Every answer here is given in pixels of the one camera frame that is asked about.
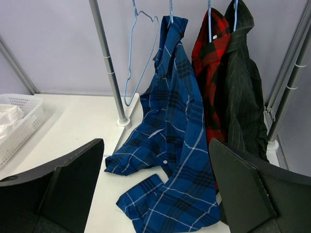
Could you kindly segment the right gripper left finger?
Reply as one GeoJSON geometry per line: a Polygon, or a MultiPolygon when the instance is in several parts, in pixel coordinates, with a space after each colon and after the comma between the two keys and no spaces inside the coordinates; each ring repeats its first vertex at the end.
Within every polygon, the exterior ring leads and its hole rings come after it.
{"type": "Polygon", "coordinates": [[[101,170],[104,141],[94,139],[0,181],[2,233],[82,233],[101,170]]]}

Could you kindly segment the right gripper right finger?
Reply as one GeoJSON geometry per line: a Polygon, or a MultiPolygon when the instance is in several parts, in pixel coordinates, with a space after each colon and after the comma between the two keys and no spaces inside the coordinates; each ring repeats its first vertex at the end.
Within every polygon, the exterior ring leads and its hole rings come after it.
{"type": "Polygon", "coordinates": [[[209,154],[232,233],[309,233],[311,178],[212,139],[209,154]]]}

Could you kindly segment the white shirt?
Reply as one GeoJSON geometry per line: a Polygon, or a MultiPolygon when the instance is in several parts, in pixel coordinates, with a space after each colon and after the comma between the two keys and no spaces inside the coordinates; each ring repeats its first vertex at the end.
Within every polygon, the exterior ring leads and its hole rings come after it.
{"type": "Polygon", "coordinates": [[[22,120],[24,112],[16,105],[0,105],[0,141],[2,142],[22,120]]]}

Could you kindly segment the blue plaid shirt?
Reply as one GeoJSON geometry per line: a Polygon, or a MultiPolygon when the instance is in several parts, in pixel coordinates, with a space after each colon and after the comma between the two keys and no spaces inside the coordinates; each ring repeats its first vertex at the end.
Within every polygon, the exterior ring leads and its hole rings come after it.
{"type": "Polygon", "coordinates": [[[159,166],[117,201],[138,233],[184,233],[220,220],[207,148],[203,101],[181,42],[187,19],[164,16],[155,74],[140,102],[142,123],[113,155],[105,171],[127,176],[159,166]]]}

